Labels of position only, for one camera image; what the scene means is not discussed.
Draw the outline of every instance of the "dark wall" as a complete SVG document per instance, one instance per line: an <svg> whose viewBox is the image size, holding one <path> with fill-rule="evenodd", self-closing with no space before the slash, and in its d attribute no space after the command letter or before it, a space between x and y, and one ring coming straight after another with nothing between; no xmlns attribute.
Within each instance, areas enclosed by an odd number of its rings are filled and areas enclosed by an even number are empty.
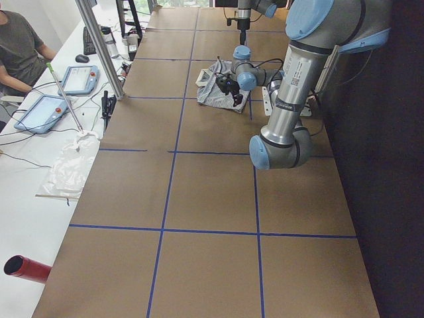
<svg viewBox="0 0 424 318"><path fill-rule="evenodd" d="M395 1L389 42L322 96L381 318L424 317L423 17L422 1ZM343 57L329 87L368 54Z"/></svg>

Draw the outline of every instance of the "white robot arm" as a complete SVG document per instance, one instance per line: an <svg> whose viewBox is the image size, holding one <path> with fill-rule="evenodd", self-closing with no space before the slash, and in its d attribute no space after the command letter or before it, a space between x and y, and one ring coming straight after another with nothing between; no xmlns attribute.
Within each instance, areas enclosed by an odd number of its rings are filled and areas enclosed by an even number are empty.
<svg viewBox="0 0 424 318"><path fill-rule="evenodd" d="M391 6L390 0L295 0L286 23L290 43L281 74L259 71L249 62L250 49L236 48L231 77L241 89L278 88L270 92L274 109L268 124L250 140L258 169L294 168L307 161L312 143L299 116L328 56L336 45L340 53L355 53L386 43Z"/></svg>

